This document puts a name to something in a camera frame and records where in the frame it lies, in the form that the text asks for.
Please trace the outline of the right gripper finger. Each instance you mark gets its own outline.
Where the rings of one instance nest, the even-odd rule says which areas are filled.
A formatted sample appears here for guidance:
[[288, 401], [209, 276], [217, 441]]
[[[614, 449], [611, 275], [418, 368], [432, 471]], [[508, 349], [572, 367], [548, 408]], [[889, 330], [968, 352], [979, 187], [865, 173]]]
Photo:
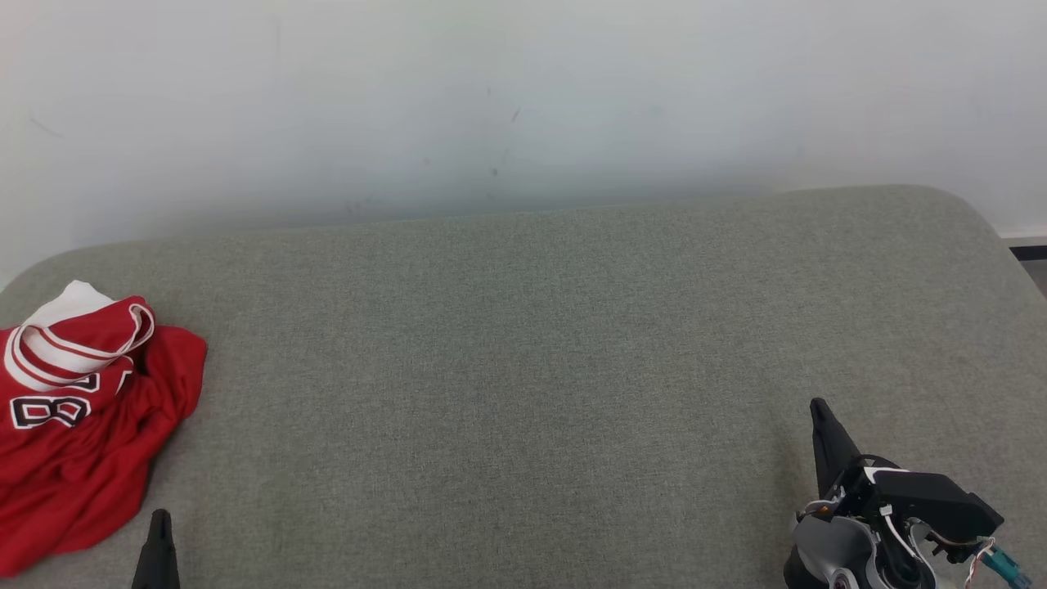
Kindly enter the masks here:
[[856, 461], [861, 454], [844, 425], [823, 398], [809, 402], [812, 421], [812, 446], [816, 467], [816, 488], [822, 499], [833, 496], [838, 477]]

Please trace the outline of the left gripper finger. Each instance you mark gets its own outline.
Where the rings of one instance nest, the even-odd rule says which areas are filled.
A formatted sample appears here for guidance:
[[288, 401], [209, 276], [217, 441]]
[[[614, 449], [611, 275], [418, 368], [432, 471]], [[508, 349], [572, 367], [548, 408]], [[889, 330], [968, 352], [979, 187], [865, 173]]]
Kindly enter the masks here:
[[131, 588], [178, 589], [180, 586], [171, 514], [168, 509], [155, 509]]

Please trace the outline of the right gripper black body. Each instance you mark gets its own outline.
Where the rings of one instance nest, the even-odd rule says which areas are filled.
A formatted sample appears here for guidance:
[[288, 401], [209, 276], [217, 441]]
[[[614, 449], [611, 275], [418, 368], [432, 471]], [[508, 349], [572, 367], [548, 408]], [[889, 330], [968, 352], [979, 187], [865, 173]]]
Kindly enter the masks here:
[[854, 517], [863, 514], [874, 485], [872, 474], [901, 470], [883, 457], [818, 457], [818, 517]]

